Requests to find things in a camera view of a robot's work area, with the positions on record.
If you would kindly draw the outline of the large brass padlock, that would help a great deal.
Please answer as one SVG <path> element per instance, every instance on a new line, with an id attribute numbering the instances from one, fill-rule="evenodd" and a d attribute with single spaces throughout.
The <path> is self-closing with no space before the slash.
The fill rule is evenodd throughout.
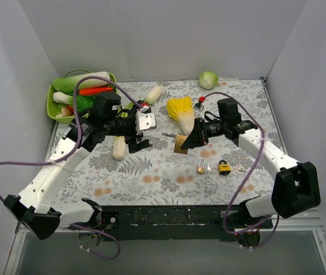
<path id="1" fill-rule="evenodd" d="M 185 154 L 185 155 L 188 154 L 188 149 L 186 149 L 186 150 L 181 149 L 181 146 L 183 145 L 183 143 L 187 139 L 187 136 L 176 135 L 176 134 L 173 134 L 173 133 L 162 133 L 162 135 L 175 139 L 175 144 L 174 144 L 174 152 L 175 153 Z"/>

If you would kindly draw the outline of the yellow padlock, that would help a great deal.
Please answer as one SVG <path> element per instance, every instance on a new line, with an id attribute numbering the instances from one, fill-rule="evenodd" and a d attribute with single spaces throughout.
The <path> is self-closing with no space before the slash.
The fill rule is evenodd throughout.
<path id="1" fill-rule="evenodd" d="M 220 175 L 229 175 L 231 173 L 231 168 L 225 160 L 220 160 L 218 164 L 218 171 Z"/>

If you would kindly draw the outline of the small brass padlock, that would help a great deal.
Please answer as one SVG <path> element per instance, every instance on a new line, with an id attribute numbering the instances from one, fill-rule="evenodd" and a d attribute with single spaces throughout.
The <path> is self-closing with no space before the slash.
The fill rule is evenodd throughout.
<path id="1" fill-rule="evenodd" d="M 200 159 L 197 165 L 197 174 L 204 174 L 205 173 L 205 164 L 206 160 L 205 159 Z"/>

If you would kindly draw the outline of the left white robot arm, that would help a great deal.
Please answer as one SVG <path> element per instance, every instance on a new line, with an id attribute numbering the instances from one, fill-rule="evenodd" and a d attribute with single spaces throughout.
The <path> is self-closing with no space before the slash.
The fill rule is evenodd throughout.
<path id="1" fill-rule="evenodd" d="M 156 127 L 151 109 L 120 106 L 121 97 L 115 92 L 97 95 L 92 107 L 82 111 L 87 117 L 80 116 L 69 124 L 50 156 L 51 164 L 42 168 L 18 195 L 5 198 L 5 207 L 39 239 L 50 237 L 60 226 L 100 226 L 102 207 L 91 199 L 65 205 L 53 201 L 74 169 L 106 136 L 123 136 L 131 154 L 150 147 L 142 137 L 143 131 Z"/>

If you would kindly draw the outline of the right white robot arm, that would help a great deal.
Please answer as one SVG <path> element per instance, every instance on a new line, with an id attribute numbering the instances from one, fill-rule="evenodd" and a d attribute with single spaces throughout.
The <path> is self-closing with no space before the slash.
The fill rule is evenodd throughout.
<path id="1" fill-rule="evenodd" d="M 289 218 L 321 203 L 316 167 L 311 162 L 301 163 L 265 140 L 264 130 L 254 119 L 243 120 L 235 99 L 217 102 L 219 119 L 194 121 L 194 127 L 181 150 L 205 146 L 209 138 L 225 136 L 237 147 L 255 158 L 274 179 L 273 191 L 240 203 L 236 213 L 230 214 L 244 227 L 253 227 L 261 218 L 279 215 Z"/>

